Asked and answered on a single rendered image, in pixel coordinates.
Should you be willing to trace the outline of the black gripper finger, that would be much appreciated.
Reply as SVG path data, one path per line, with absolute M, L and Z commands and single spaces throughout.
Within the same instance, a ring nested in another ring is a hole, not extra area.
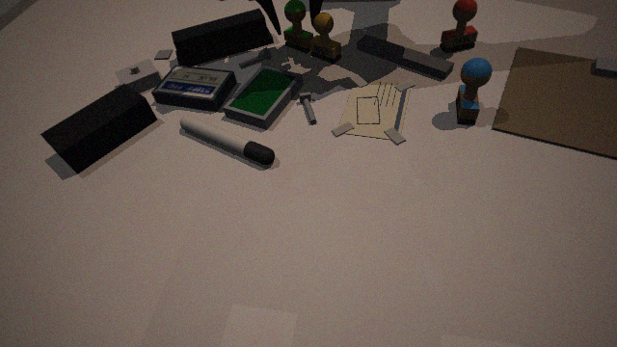
M 311 20 L 312 27 L 313 27 L 313 20 L 318 14 L 320 14 L 322 3 L 323 3 L 323 0 L 309 0 L 309 13 L 310 13 L 310 20 Z
M 272 0 L 255 0 L 255 1 L 259 3 L 259 5 L 263 8 L 263 10 L 267 13 L 278 35 L 281 35 L 282 34 L 281 26 L 280 26 Z

